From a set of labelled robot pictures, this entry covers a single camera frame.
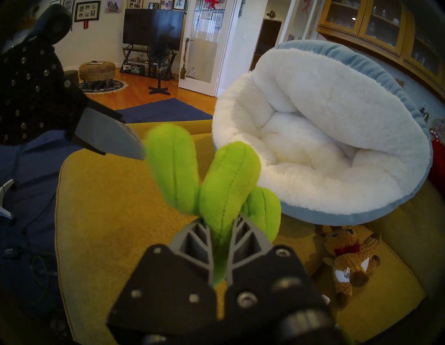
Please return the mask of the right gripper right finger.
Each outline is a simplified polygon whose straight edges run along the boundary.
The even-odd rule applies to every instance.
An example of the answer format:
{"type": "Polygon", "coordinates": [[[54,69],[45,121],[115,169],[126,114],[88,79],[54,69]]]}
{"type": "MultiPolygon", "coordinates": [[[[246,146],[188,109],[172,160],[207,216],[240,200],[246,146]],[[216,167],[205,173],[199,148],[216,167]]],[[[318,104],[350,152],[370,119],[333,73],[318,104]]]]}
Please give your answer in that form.
{"type": "Polygon", "coordinates": [[[273,246],[245,214],[232,227],[225,319],[326,318],[326,304],[293,249],[273,246]]]}

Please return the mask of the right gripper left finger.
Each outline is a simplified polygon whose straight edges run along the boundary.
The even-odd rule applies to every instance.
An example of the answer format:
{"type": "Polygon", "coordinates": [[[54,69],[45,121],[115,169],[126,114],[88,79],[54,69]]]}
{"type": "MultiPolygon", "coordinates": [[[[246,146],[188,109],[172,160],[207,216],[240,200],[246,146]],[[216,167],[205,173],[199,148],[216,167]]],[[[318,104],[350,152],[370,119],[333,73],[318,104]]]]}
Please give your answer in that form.
{"type": "Polygon", "coordinates": [[[113,337],[226,337],[217,320],[211,231],[184,226],[147,248],[107,318],[113,337]]]}

